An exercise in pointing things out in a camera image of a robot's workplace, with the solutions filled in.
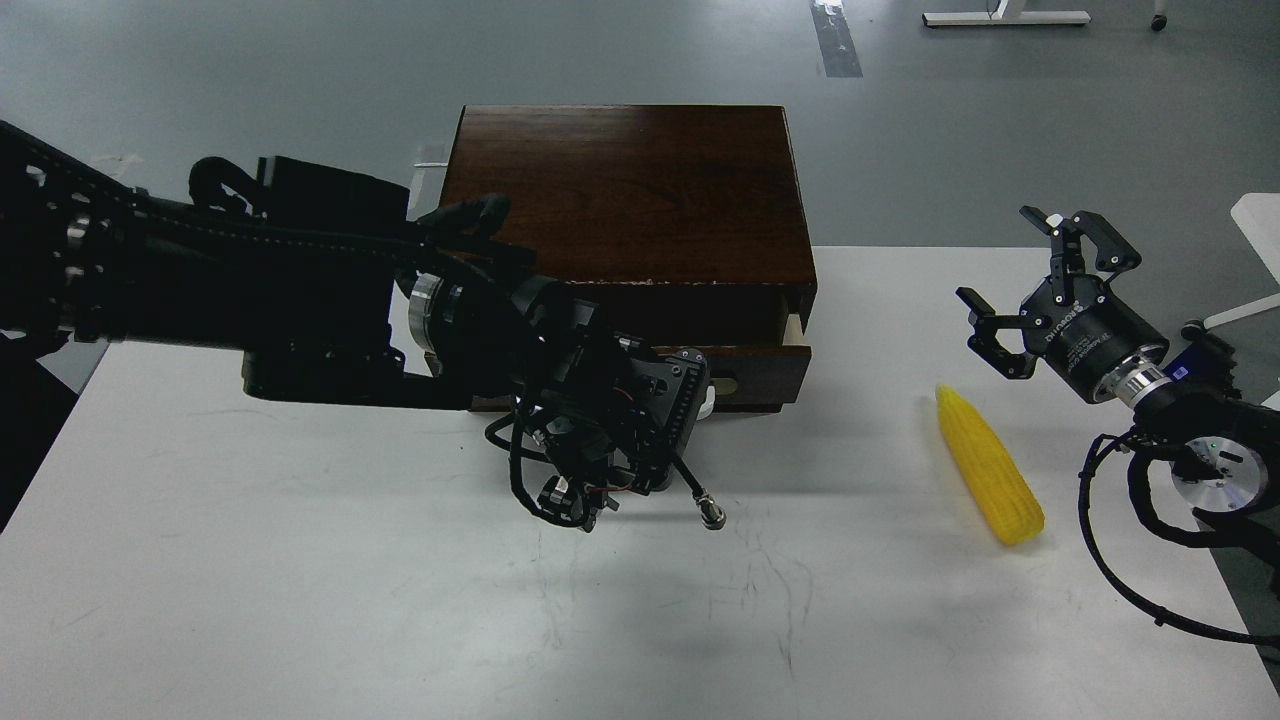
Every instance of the yellow corn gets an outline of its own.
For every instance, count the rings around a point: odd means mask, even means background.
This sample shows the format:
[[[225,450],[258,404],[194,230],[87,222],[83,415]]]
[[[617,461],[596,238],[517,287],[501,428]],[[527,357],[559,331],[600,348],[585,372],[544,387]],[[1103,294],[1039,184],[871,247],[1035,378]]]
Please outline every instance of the yellow corn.
[[[942,436],[996,537],[1005,544],[1036,537],[1044,512],[1000,438],[956,391],[940,384],[936,396]]]

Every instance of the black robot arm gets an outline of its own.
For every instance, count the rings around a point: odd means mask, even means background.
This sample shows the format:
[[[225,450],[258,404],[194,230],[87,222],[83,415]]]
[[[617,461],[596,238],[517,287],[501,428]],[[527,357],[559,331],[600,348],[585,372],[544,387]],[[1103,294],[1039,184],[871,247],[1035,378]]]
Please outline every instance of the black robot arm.
[[[705,357],[659,359],[534,274],[530,250],[493,240],[506,197],[407,222],[406,188],[288,158],[260,160],[256,178],[206,158],[189,190],[192,204],[150,197],[0,123],[0,328],[26,333],[4,352],[35,357],[68,336],[236,348],[244,392],[276,401],[465,409],[512,396],[515,427],[559,471],[534,505],[513,464],[535,515],[590,529],[616,507],[609,492],[664,489],[677,469],[704,524],[723,525],[680,460]],[[433,377],[406,373],[390,346],[396,287],[439,361]]]
[[[1111,224],[1094,213],[1069,218],[1021,209],[1050,237],[1050,272],[1023,301],[1018,315],[996,311],[974,290],[956,291],[969,306],[969,347],[1009,378],[1030,377],[1043,357],[1068,386],[1089,404],[1119,398],[1133,410],[1133,428],[1123,436],[1100,436],[1080,470],[1079,518],[1085,546],[1106,579],[1157,623],[1189,633],[1280,647],[1280,637],[1245,635],[1183,618],[1125,585],[1102,560],[1089,521],[1089,489],[1102,461],[1115,450],[1133,451],[1129,497],[1138,521],[1157,537],[1188,547],[1243,547],[1274,569],[1280,597],[1280,542],[1251,519],[1280,502],[1280,414],[1239,400],[1230,370],[1233,348],[1189,327],[1188,351],[1158,366],[1169,341],[1111,290],[1111,281],[1142,256]],[[1085,270],[1082,238],[1097,247],[1094,268]],[[996,331],[1016,328],[1025,350],[1012,354]],[[1189,532],[1161,520],[1151,501],[1148,469],[1170,465],[1174,487],[1210,530]]]

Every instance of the white table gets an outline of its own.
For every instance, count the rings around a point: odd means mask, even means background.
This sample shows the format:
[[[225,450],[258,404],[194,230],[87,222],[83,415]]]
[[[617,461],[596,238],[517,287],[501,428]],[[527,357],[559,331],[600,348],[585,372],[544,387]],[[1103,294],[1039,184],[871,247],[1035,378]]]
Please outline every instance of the white table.
[[[800,402],[694,432],[721,533],[678,489],[552,528],[508,495],[489,418],[268,404],[238,354],[113,347],[0,536],[0,715],[1280,716],[1252,647],[1156,628],[1089,561],[1074,475],[1124,409],[965,348],[954,288],[1012,309],[1047,251],[815,258]],[[938,380],[1002,433],[1039,538],[987,529]],[[1121,474],[1096,500],[1121,577],[1240,629],[1208,552],[1148,537]]]

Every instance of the wooden box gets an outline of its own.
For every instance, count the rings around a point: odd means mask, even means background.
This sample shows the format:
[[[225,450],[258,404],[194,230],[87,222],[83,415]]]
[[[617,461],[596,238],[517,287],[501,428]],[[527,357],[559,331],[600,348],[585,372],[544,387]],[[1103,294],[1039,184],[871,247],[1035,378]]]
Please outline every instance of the wooden box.
[[[614,328],[705,351],[718,410],[795,401],[818,281],[782,108],[467,106],[440,202],[486,192]]]

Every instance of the gray floor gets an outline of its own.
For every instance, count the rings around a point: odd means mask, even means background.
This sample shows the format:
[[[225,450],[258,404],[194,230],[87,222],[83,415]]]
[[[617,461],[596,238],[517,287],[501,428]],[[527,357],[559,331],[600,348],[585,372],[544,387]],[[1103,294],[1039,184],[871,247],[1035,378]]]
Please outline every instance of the gray floor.
[[[465,104],[781,104],[815,245],[1030,246],[1020,205],[1091,209],[1143,252],[1116,288],[1170,336],[1276,292],[1229,210],[1280,191],[1280,5],[1172,3],[1158,35],[1149,3],[1093,0],[1033,3],[1085,9],[1087,28],[920,24],[979,5],[849,1],[864,77],[837,79],[805,0],[10,0],[0,115],[183,197],[210,154],[407,184]],[[420,211],[438,190],[425,178]],[[1277,389],[1280,313],[1222,334],[1247,398]],[[1239,565],[1224,573],[1251,625],[1276,632]]]

